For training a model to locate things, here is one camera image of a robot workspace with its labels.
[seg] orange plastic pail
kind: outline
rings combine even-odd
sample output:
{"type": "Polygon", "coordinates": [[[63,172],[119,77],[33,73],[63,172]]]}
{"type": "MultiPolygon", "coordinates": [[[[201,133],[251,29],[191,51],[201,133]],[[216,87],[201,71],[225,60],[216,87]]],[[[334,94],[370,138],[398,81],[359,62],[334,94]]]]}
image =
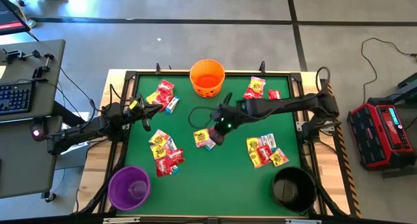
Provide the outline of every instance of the orange plastic pail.
{"type": "Polygon", "coordinates": [[[225,71],[222,64],[212,59],[196,62],[190,70],[194,90],[204,98],[216,96],[222,89],[225,71]]]}

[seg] green felt mat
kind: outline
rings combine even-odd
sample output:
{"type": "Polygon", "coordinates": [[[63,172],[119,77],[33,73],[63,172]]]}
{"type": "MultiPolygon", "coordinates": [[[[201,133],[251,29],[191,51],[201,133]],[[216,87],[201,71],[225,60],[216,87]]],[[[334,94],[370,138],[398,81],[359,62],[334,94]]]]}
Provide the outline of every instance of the green felt mat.
{"type": "MultiPolygon", "coordinates": [[[[139,208],[120,214],[181,215],[181,216],[298,216],[272,200],[271,180],[284,167],[300,167],[294,119],[291,113],[273,115],[265,120],[241,125],[225,138],[222,146],[212,151],[195,146],[188,115],[196,106],[216,107],[228,92],[233,93],[230,104],[242,99],[250,77],[226,77],[222,90],[213,98],[199,97],[188,76],[141,76],[138,91],[144,96],[154,92],[166,79],[175,85],[174,95],[180,100],[172,115],[159,113],[150,121],[152,131],[146,132],[142,123],[131,129],[126,166],[137,165],[151,178],[151,195],[139,208]],[[178,148],[184,149],[186,161],[179,164],[175,175],[156,176],[156,166],[148,140],[157,129],[168,133],[178,148]],[[246,148],[247,137],[260,137],[272,132],[276,143],[289,158],[286,164],[268,164],[254,169],[246,148]]],[[[264,97],[268,89],[281,91],[290,97],[287,79],[266,77],[264,97]]],[[[192,116],[195,125],[209,119],[209,110],[197,110],[192,116]]]]}

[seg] black bucket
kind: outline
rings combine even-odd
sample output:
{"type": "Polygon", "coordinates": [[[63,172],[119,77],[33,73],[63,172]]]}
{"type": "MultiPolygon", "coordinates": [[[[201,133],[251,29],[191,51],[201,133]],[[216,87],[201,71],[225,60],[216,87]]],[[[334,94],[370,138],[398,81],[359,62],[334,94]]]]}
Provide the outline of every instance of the black bucket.
{"type": "Polygon", "coordinates": [[[284,208],[305,215],[317,198],[313,178],[296,167],[284,168],[272,179],[274,200],[284,208]]]}

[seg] concrete floor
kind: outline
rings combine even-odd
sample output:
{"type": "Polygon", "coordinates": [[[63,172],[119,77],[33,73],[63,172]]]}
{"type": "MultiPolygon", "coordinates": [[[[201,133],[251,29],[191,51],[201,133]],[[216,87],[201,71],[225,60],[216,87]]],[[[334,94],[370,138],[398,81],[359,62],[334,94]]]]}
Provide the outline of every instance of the concrete floor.
{"type": "MultiPolygon", "coordinates": [[[[290,20],[287,0],[24,0],[25,11],[36,17],[170,18],[290,20]]],[[[416,21],[416,0],[294,0],[299,20],[416,21]]],[[[327,66],[341,119],[362,103],[362,84],[373,72],[360,55],[363,40],[376,36],[405,52],[417,52],[415,27],[301,26],[307,68],[327,66]]],[[[267,70],[300,70],[290,25],[153,25],[40,23],[33,30],[41,40],[66,40],[63,68],[86,93],[99,102],[110,68],[154,68],[160,63],[189,68],[213,58],[227,69],[253,70],[266,61],[267,70]]],[[[25,34],[0,37],[0,44],[32,41],[25,34]]],[[[396,84],[417,70],[417,63],[386,44],[372,41],[365,53],[379,78],[367,86],[367,97],[393,93],[396,84]]],[[[65,79],[64,92],[79,111],[90,111],[86,99],[65,79]]],[[[414,114],[403,117],[403,123],[414,114]]],[[[358,164],[343,121],[345,144],[366,218],[416,223],[417,176],[382,180],[378,172],[358,164]]],[[[414,135],[417,125],[409,130],[414,135]]],[[[54,185],[63,171],[55,173],[54,185]]],[[[39,194],[0,200],[0,219],[69,214],[74,205],[81,169],[69,169],[55,191],[59,198],[46,204],[39,194]]]]}

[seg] computer keyboard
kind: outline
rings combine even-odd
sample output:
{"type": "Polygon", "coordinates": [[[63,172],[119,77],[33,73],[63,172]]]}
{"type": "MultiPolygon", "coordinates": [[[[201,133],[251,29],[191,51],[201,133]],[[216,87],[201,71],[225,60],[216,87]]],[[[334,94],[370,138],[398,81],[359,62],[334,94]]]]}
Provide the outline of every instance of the computer keyboard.
{"type": "Polygon", "coordinates": [[[35,81],[0,83],[0,115],[31,111],[35,81]]]}

